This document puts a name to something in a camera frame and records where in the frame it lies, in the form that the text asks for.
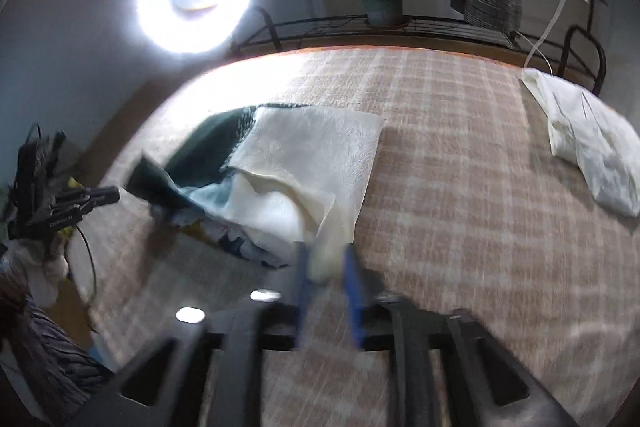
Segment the left hand white knit glove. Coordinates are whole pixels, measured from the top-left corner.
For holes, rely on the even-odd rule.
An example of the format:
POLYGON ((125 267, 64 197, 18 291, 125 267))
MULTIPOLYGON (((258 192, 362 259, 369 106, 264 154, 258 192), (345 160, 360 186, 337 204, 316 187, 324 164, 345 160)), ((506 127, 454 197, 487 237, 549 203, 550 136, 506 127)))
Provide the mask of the left hand white knit glove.
POLYGON ((56 248, 30 239, 11 241, 1 256, 1 296, 18 303, 30 297, 38 307, 50 308, 67 274, 68 263, 56 248))

